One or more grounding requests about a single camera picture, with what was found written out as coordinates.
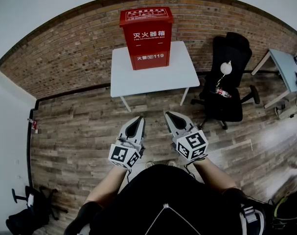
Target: black office chair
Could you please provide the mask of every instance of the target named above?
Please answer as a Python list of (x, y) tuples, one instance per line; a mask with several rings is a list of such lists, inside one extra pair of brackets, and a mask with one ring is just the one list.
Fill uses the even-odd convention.
[(33, 205), (27, 205), (27, 209), (18, 214), (9, 216), (6, 220), (6, 225), (13, 235), (33, 234), (35, 230), (48, 224), (50, 214), (55, 220), (58, 220), (58, 218), (54, 215), (52, 208), (68, 213), (67, 210), (51, 204), (53, 193), (57, 192), (56, 189), (52, 190), (48, 198), (45, 197), (43, 189), (45, 188), (40, 187), (40, 191), (37, 191), (34, 188), (26, 186), (26, 197), (17, 196), (15, 194), (15, 190), (12, 189), (12, 195), (15, 202), (17, 202), (17, 199), (28, 202), (30, 194), (34, 196)]
[[(228, 129), (226, 121), (240, 122), (243, 119), (242, 103), (254, 98), (256, 104), (260, 103), (258, 91), (250, 85), (251, 93), (240, 99), (237, 87), (240, 85), (244, 69), (251, 58), (251, 49), (248, 40), (240, 34), (228, 32), (226, 37), (213, 39), (213, 62), (210, 73), (206, 76), (203, 91), (199, 94), (200, 100), (193, 99), (191, 104), (205, 106), (206, 118), (200, 128), (210, 119), (217, 119), (223, 123), (223, 129)], [(223, 76), (220, 66), (224, 62), (231, 61), (232, 72), (225, 75), (219, 84), (231, 95), (231, 98), (223, 97), (216, 93), (216, 85)]]

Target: red brick wall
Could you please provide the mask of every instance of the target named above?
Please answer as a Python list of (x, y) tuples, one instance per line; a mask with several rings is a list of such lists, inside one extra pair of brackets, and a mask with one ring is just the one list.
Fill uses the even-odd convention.
[(234, 0), (97, 0), (40, 26), (0, 60), (0, 71), (36, 98), (110, 82), (112, 50), (126, 46), (121, 10), (169, 6), (172, 40), (184, 41), (196, 71), (209, 71), (211, 43), (228, 31), (248, 38), (252, 70), (274, 48), (294, 54), (297, 32), (273, 16)]

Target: small red object on wall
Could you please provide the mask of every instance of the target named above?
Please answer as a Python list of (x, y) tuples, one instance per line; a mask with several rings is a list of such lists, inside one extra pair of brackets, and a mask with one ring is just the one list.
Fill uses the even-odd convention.
[(32, 124), (32, 130), (37, 130), (37, 121), (36, 120), (32, 120), (30, 118), (27, 119), (31, 124)]
[(120, 14), (134, 70), (169, 65), (173, 17), (169, 7), (124, 10)]

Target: white table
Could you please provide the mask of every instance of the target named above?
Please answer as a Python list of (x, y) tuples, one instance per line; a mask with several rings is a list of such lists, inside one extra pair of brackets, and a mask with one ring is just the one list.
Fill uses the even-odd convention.
[(120, 97), (128, 111), (124, 96), (199, 86), (192, 60), (183, 41), (171, 42), (170, 62), (167, 67), (133, 70), (128, 48), (113, 50), (111, 66), (111, 97)]
[(287, 90), (284, 93), (282, 93), (280, 96), (276, 97), (274, 100), (266, 104), (265, 105), (266, 109), (271, 105), (277, 103), (279, 100), (281, 100), (288, 94), (297, 92), (296, 75), (295, 75), (295, 72), (297, 72), (297, 64), (294, 61), (294, 57), (285, 52), (278, 51), (275, 49), (269, 49), (266, 56), (260, 61), (260, 63), (256, 66), (256, 68), (252, 71), (251, 74), (255, 75), (256, 72), (262, 67), (262, 65), (270, 57), (273, 59), (275, 66), (279, 70)]

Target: wooden floor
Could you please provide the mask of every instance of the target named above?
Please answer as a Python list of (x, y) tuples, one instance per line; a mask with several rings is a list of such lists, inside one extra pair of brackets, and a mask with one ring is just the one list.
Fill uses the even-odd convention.
[[(244, 74), (241, 96), (250, 92), (250, 84), (257, 87), (261, 104), (245, 103), (243, 121), (228, 123), (228, 130), (223, 130), (218, 121), (209, 121), (204, 128), (209, 141), (207, 152), (246, 195), (262, 201), (277, 200), (297, 188), (297, 118), (279, 121), (273, 108), (264, 109), (264, 104), (285, 91), (275, 74)], [(112, 168), (107, 160), (110, 145), (121, 126), (133, 117), (145, 116), (146, 150), (131, 178), (144, 169), (147, 161), (176, 159), (182, 167), (184, 160), (170, 147), (171, 135), (163, 114), (168, 110), (180, 112), (200, 124), (203, 107), (189, 104), (200, 91), (190, 89), (183, 106), (179, 103), (184, 89), (128, 96), (132, 113), (120, 98), (110, 97), (110, 88), (41, 102), (35, 113), (39, 134), (32, 134), (31, 140), (33, 182), (35, 187), (58, 189), (54, 202), (69, 213), (59, 213), (59, 221), (51, 220), (36, 234), (63, 234), (90, 190)]]

